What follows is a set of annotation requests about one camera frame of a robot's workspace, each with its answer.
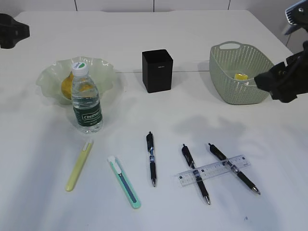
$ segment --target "black pen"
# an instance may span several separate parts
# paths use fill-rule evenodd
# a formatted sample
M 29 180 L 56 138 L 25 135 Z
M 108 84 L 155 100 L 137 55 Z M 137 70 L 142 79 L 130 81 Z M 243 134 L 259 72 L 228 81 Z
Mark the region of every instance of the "black pen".
M 150 153 L 150 171 L 151 171 L 151 180 L 152 184 L 155 187 L 156 185 L 156 166 L 155 166 L 155 156 L 154 156 L 154 142 L 153 134 L 149 132 L 146 136 L 146 142 L 148 144 L 148 152 Z
M 189 152 L 189 149 L 188 149 L 188 147 L 185 144 L 183 144 L 182 153 L 183 153 L 184 157 L 186 158 L 188 166 L 191 167 L 192 169 L 194 169 L 195 167 L 194 167 L 194 161 L 193 161 L 192 155 Z M 196 182 L 197 182 L 197 184 L 199 186 L 199 189 L 200 189 L 200 192 L 201 192 L 203 198 L 210 205 L 211 204 L 210 197 L 208 196 L 208 192 L 207 192 L 207 190 L 205 188 L 205 185 L 203 184 L 203 181 L 202 181 L 202 178 L 200 176 L 199 171 L 198 170 L 194 170 L 193 174 L 194 174 L 194 177 L 196 179 Z
M 247 176 L 245 176 L 244 173 L 242 173 L 236 165 L 232 164 L 215 145 L 210 143 L 208 145 L 210 145 L 210 151 L 212 154 L 217 156 L 219 160 L 227 160 L 226 163 L 230 166 L 232 172 L 234 172 L 252 191 L 261 195 L 259 189 L 255 186 L 255 184 L 251 182 L 250 179 L 248 179 Z

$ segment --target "black pen holder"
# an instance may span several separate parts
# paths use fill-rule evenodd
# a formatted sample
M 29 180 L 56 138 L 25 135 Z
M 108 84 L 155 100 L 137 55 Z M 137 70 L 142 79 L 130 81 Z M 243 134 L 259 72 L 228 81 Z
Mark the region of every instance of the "black pen holder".
M 142 80 L 148 93 L 171 89 L 172 66 L 166 50 L 142 52 Z

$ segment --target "ruler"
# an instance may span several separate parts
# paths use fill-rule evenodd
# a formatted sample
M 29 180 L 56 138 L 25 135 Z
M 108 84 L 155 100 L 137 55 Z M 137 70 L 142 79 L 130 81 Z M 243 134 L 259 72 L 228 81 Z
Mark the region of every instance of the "ruler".
M 243 167 L 250 165 L 249 161 L 246 159 L 244 155 L 238 155 L 228 160 L 232 164 L 236 165 L 238 168 L 243 168 Z M 180 181 L 182 186 L 194 184 L 196 183 L 196 179 L 195 179 L 193 172 L 196 170 L 199 171 L 200 176 L 202 177 L 202 180 L 206 180 L 209 178 L 213 178 L 213 177 L 225 174 L 227 172 L 231 172 L 231 168 L 229 166 L 225 166 L 225 162 L 226 160 L 222 160 L 222 161 L 215 162 L 209 165 L 191 169 L 186 172 L 181 172 L 175 175 L 175 177 Z

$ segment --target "plastic basket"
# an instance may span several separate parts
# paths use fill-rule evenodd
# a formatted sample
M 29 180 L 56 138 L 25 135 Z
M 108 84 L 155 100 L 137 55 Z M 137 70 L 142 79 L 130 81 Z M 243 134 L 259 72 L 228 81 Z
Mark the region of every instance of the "plastic basket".
M 269 93 L 257 88 L 254 77 L 273 66 L 260 50 L 248 44 L 229 41 L 211 48 L 211 79 L 222 99 L 230 104 L 253 104 L 265 100 Z M 248 75 L 248 80 L 236 80 L 237 73 Z

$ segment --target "glass bowl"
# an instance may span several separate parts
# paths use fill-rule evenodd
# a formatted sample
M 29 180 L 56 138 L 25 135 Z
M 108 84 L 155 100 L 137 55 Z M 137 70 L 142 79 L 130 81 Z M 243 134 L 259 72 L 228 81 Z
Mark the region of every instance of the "glass bowl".
M 61 83 L 70 75 L 71 65 L 75 62 L 88 64 L 89 76 L 97 86 L 101 102 L 105 102 L 105 106 L 110 106 L 122 92 L 122 86 L 113 65 L 102 59 L 80 56 L 56 61 L 55 64 L 43 70 L 36 81 L 36 84 L 41 87 L 42 94 L 45 97 L 54 98 L 59 104 L 72 104 L 72 101 L 62 94 Z

